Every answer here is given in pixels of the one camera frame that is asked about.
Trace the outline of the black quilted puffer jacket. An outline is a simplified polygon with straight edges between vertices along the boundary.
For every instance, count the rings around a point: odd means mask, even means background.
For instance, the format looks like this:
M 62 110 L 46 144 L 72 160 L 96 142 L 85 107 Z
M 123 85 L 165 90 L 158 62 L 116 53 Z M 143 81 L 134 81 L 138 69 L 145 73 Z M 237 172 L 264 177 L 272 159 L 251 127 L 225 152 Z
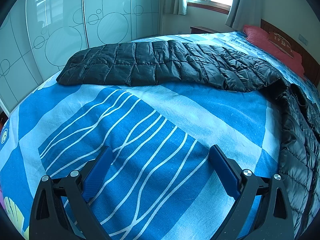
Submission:
M 263 59 L 177 40 L 105 44 L 75 53 L 57 82 L 131 87 L 183 82 L 234 92 L 260 90 L 282 112 L 278 168 L 289 196 L 295 238 L 319 211 L 319 108 Z

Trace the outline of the blue patterned bed sheet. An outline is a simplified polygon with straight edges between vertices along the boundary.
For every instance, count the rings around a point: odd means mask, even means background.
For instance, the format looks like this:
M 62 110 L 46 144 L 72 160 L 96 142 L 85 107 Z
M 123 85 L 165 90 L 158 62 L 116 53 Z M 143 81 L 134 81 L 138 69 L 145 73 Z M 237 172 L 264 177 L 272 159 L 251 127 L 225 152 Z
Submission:
M 313 84 L 246 38 L 231 32 L 132 42 L 177 40 L 263 59 L 319 108 Z M 209 161 L 213 145 L 256 176 L 281 175 L 282 112 L 260 90 L 183 82 L 64 86 L 61 72 L 34 89 L 1 131 L 1 202 L 23 239 L 41 178 L 66 177 L 106 147 L 112 163 L 88 204 L 112 239 L 209 239 L 234 204 Z

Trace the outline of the dark wooden headboard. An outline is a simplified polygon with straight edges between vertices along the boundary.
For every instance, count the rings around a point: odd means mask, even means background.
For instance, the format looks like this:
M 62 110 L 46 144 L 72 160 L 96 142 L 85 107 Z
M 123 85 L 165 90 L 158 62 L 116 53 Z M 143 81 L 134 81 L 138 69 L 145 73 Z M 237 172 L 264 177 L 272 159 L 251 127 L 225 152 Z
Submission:
M 261 19 L 260 27 L 268 33 L 278 33 L 289 41 L 292 49 L 302 56 L 302 66 L 305 71 L 304 75 L 317 87 L 319 85 L 319 63 L 314 57 L 297 41 L 271 23 Z

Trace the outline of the brown embroidered cushion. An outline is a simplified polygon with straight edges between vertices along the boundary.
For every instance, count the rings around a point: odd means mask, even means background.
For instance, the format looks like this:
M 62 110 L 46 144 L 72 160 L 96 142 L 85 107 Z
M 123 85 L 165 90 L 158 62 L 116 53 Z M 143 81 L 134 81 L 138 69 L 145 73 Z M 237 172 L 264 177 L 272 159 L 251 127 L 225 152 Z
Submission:
M 274 44 L 278 49 L 280 49 L 283 53 L 288 55 L 291 58 L 294 58 L 294 54 L 292 52 L 291 44 L 287 39 L 282 37 L 280 34 L 275 32 L 269 32 L 268 40 Z

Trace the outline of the red pillow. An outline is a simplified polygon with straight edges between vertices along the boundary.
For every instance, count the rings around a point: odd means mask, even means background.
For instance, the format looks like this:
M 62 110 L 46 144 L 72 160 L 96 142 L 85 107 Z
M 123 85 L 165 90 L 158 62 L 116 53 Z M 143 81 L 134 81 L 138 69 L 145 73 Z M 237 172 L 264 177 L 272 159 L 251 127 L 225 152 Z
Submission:
M 302 66 L 302 56 L 299 53 L 292 49 L 294 58 L 289 57 L 268 40 L 269 33 L 260 27 L 244 25 L 243 31 L 247 35 L 246 40 L 248 42 L 271 54 L 304 79 L 305 71 Z

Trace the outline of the white sliding wardrobe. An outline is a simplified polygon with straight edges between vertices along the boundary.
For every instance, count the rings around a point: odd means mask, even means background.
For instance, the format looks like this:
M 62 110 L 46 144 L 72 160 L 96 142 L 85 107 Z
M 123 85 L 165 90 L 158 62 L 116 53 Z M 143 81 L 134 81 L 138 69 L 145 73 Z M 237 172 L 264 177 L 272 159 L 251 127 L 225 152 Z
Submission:
M 76 52 L 158 34 L 159 0 L 17 0 L 1 25 L 1 110 Z

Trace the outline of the wooden nightstand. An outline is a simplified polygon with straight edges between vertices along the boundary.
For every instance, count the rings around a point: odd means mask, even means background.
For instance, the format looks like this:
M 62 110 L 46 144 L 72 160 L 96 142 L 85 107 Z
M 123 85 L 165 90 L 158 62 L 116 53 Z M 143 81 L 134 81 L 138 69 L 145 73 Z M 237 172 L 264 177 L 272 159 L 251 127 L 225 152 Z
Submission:
M 214 34 L 217 33 L 216 30 L 206 28 L 206 27 L 195 27 L 191 26 L 191 34 Z

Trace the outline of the grey curtain beside headboard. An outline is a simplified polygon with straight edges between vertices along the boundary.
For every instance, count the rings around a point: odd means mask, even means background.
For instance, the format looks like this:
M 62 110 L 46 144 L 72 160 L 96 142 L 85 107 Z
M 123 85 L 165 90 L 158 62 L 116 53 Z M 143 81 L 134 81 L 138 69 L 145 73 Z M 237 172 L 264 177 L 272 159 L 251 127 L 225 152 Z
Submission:
M 260 26 L 262 0 L 233 0 L 225 24 L 238 31 L 244 25 Z

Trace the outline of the wall socket plate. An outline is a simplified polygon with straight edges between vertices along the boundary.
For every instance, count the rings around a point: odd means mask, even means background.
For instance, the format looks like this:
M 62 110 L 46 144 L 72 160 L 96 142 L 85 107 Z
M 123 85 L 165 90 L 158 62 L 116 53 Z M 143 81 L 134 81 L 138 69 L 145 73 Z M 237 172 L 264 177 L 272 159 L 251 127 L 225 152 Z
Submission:
M 304 44 L 304 45 L 308 45 L 308 40 L 301 34 L 299 34 L 298 39 Z

